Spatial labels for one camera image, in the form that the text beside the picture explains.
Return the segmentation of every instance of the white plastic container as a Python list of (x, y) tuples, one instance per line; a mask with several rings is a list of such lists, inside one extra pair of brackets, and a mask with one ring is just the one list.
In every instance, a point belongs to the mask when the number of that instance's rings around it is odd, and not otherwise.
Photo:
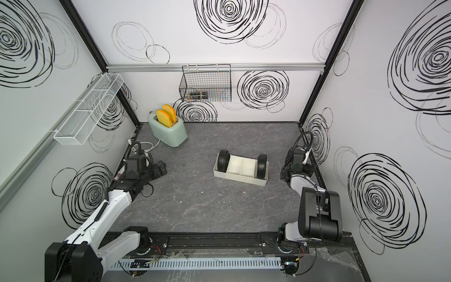
[(265, 186), (268, 181), (269, 162), (266, 162), (266, 172), (264, 179), (258, 179), (257, 176), (257, 160), (246, 157), (238, 157), (230, 155), (229, 165), (226, 172), (218, 171), (218, 157), (216, 156), (213, 174), (215, 177)]

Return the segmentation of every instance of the red wire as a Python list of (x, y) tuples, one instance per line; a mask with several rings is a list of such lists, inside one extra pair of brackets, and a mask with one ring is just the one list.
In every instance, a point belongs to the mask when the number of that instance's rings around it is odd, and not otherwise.
[(153, 245), (153, 246), (152, 246), (152, 248), (155, 248), (155, 247), (158, 249), (158, 251), (160, 252), (160, 255), (161, 255), (160, 247), (158, 247), (158, 245)]
[(305, 257), (304, 248), (301, 247), (301, 249), (302, 249), (302, 257)]

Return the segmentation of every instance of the cable clip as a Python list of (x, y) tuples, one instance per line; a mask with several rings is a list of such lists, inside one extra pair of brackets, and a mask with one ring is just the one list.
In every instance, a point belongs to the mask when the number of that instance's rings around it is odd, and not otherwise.
[(312, 150), (312, 148), (310, 148), (310, 149), (308, 150), (308, 152), (305, 153), (305, 159), (304, 159), (304, 161), (302, 162), (303, 165), (305, 165), (305, 164), (307, 163), (307, 159), (308, 159), (308, 156), (310, 155), (310, 151), (311, 151), (311, 150)]

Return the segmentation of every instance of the swirl drawing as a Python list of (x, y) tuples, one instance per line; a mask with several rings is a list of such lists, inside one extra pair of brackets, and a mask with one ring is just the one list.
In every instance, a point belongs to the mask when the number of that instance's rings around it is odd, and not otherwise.
[(391, 55), (387, 81), (404, 108), (451, 114), (451, 1), (433, 1), (410, 24)]
[(216, 122), (218, 119), (215, 106), (207, 101), (177, 101), (174, 108), (185, 122)]
[[(332, 49), (332, 46), (335, 42), (335, 39), (338, 35), (338, 32), (341, 29), (343, 23), (336, 23), (330, 27), (328, 27), (325, 31), (323, 31), (315, 41), (315, 44), (312, 48), (313, 57), (319, 62), (325, 62), (329, 53)], [(349, 53), (348, 50), (351, 47), (352, 40), (355, 34), (354, 25), (351, 27), (348, 33), (348, 37), (345, 42), (341, 46), (340, 52), (338, 53), (337, 58), (334, 63), (334, 74), (336, 76), (340, 76), (345, 73), (349, 66)]]
[(415, 126), (426, 148), (451, 159), (451, 120), (449, 116), (417, 112)]
[(388, 156), (370, 153), (355, 161), (348, 193), (365, 245), (382, 254), (418, 241), (426, 226), (426, 206), (415, 181)]
[(131, 60), (150, 61), (154, 64), (169, 63), (168, 50), (155, 44), (150, 32), (140, 23), (117, 23), (111, 31), (111, 39), (117, 51)]
[[(131, 92), (129, 88), (123, 84), (121, 87), (122, 92), (125, 97), (129, 101), (130, 104), (134, 102), (135, 110), (138, 108), (138, 104), (131, 97)], [(122, 106), (119, 98), (117, 96), (106, 94), (105, 97), (100, 101), (99, 109), (105, 109), (104, 113), (94, 111), (94, 115), (96, 117), (100, 117), (99, 123), (97, 126), (103, 128), (106, 131), (113, 131), (119, 128), (119, 126), (124, 122), (124, 119), (127, 117), (127, 112)]]
[(231, 99), (232, 101), (227, 101), (227, 102), (220, 101), (219, 104), (224, 109), (227, 109), (229, 111), (239, 111), (239, 110), (244, 109), (246, 106), (243, 105), (243, 103), (236, 102), (237, 99), (239, 100), (239, 98), (238, 98), (239, 91), (241, 91), (241, 89), (238, 89), (236, 86), (232, 87), (232, 99)]
[(85, 222), (105, 199), (112, 179), (111, 171), (97, 162), (80, 170), (64, 168), (53, 177), (51, 191), (61, 197), (61, 213), (67, 226), (77, 229)]
[[(321, 114), (314, 114), (307, 123), (307, 131), (313, 133), (312, 151), (318, 165), (322, 164), (331, 147), (331, 137), (329, 128), (332, 126), (333, 114), (330, 108), (324, 108)], [(310, 135), (307, 135), (307, 142), (310, 142)]]
[(359, 155), (354, 151), (353, 148), (342, 146), (337, 149), (334, 154), (334, 171), (335, 176), (338, 181), (343, 185), (343, 187), (348, 187), (352, 181), (349, 180), (349, 172), (351, 171), (352, 165), (358, 160)]
[(115, 133), (113, 130), (104, 130), (103, 128), (94, 129), (88, 137), (91, 148), (96, 153), (105, 153), (114, 143)]
[(224, 44), (237, 43), (253, 35), (262, 25), (268, 7), (268, 0), (193, 1), (203, 32)]
[(284, 11), (277, 5), (269, 3), (265, 19), (251, 36), (244, 39), (247, 45), (256, 49), (266, 49), (276, 44), (286, 30)]
[(238, 97), (249, 108), (278, 112), (285, 105), (289, 85), (284, 71), (248, 71), (238, 81)]
[(30, 88), (53, 70), (55, 45), (28, 1), (0, 0), (0, 85)]
[(59, 69), (74, 67), (78, 60), (78, 43), (75, 34), (60, 18), (48, 13), (39, 13), (39, 16), (50, 30), (55, 45), (55, 61), (53, 66)]

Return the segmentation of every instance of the mint green toaster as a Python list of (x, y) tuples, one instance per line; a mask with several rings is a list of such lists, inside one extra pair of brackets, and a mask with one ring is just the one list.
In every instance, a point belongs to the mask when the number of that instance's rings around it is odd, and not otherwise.
[(175, 123), (172, 127), (167, 127), (159, 123), (156, 118), (156, 111), (151, 111), (147, 117), (147, 120), (150, 128), (152, 129), (153, 135), (171, 147), (178, 147), (188, 138), (185, 124), (183, 123), (183, 119), (180, 117), (177, 117), (177, 123)]

